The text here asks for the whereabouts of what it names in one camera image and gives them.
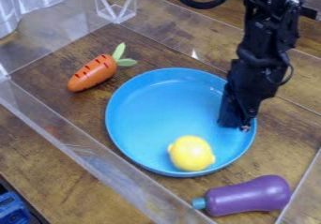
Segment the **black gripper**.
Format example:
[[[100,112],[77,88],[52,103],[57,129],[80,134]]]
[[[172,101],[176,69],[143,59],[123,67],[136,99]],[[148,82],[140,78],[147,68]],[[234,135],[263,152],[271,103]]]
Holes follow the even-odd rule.
[[[259,67],[240,59],[231,61],[216,120],[220,127],[250,131],[260,102],[274,97],[278,87],[287,81],[287,69],[283,64]]]

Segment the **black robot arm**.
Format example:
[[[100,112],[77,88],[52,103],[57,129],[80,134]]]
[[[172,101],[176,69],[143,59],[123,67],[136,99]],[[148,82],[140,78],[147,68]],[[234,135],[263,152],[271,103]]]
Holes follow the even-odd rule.
[[[230,62],[217,125],[247,131],[260,102],[291,78],[303,0],[244,0],[244,35]]]

